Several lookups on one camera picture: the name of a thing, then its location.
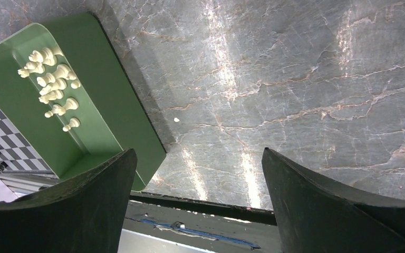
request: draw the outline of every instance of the metal frame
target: metal frame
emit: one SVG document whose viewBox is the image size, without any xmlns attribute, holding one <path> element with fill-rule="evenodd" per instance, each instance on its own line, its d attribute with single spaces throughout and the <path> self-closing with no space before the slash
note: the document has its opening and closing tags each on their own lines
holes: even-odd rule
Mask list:
<svg viewBox="0 0 405 253">
<path fill-rule="evenodd" d="M 282 252 L 273 212 L 132 193 L 123 229 L 214 252 Z"/>
</svg>

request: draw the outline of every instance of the green tray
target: green tray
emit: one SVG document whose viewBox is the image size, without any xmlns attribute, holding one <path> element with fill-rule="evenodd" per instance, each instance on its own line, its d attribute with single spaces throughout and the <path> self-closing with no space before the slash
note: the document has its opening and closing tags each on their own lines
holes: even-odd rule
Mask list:
<svg viewBox="0 0 405 253">
<path fill-rule="evenodd" d="M 73 97 L 80 106 L 45 118 L 53 103 L 39 102 L 42 87 L 36 78 L 54 72 L 56 66 L 44 65 L 43 74 L 25 79 L 17 70 L 33 50 L 56 44 L 65 56 L 57 55 L 58 64 L 67 64 L 82 86 L 72 89 L 67 81 L 64 98 L 53 103 L 64 105 Z M 134 148 L 138 165 L 132 190 L 140 191 L 166 156 L 99 22 L 89 13 L 30 24 L 0 43 L 0 109 L 60 180 Z M 63 132 L 72 117 L 81 125 Z"/>
</svg>

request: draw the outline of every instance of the marble surface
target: marble surface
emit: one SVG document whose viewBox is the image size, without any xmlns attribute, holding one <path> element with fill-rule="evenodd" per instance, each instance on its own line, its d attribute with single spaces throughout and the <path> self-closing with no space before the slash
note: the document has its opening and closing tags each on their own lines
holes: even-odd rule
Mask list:
<svg viewBox="0 0 405 253">
<path fill-rule="evenodd" d="M 146 191 L 271 209 L 270 147 L 405 199 L 405 2 L 0 0 L 0 40 L 83 11 L 168 151 Z"/>
</svg>

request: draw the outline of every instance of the checkered board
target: checkered board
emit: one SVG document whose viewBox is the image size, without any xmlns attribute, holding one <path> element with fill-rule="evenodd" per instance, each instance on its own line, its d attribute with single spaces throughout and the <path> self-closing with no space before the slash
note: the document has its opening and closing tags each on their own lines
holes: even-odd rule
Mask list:
<svg viewBox="0 0 405 253">
<path fill-rule="evenodd" d="M 5 172 L 53 173 L 40 155 L 0 110 L 0 162 Z"/>
</svg>

